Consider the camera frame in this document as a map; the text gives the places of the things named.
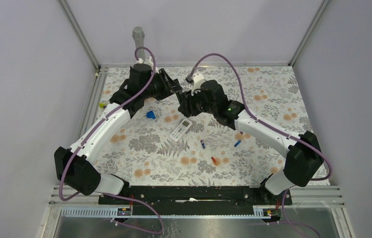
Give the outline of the orange red battery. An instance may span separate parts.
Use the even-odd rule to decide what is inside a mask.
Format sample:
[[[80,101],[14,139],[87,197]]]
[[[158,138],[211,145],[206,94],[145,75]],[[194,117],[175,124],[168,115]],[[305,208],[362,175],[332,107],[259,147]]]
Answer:
[[[215,157],[211,157],[211,160],[212,160],[212,162],[213,162],[213,164],[214,164],[215,166],[218,165],[218,161],[217,161],[217,159],[216,159]]]

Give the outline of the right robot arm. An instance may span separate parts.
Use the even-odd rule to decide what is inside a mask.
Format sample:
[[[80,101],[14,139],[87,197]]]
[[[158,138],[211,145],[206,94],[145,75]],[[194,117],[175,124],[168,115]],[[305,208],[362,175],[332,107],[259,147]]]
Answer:
[[[228,99],[222,86],[214,80],[205,81],[195,91],[179,92],[176,96],[178,110],[184,116],[211,114],[219,124],[263,141],[285,158],[284,168],[261,184],[260,198],[266,204],[273,204],[288,188],[305,187],[314,180],[315,173],[324,163],[314,133],[289,132],[252,115],[243,103]]]

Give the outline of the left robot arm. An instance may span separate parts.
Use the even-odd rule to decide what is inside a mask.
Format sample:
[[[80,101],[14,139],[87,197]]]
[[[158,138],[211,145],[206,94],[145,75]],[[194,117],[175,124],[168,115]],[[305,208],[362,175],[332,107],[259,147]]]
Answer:
[[[127,124],[149,98],[163,100],[182,90],[178,79],[171,79],[167,72],[136,63],[129,69],[129,77],[114,92],[108,105],[96,122],[69,148],[58,147],[54,153],[59,195],[63,185],[88,196],[94,192],[109,193],[118,204],[129,199],[125,181],[113,175],[99,173],[94,163],[110,139]]]

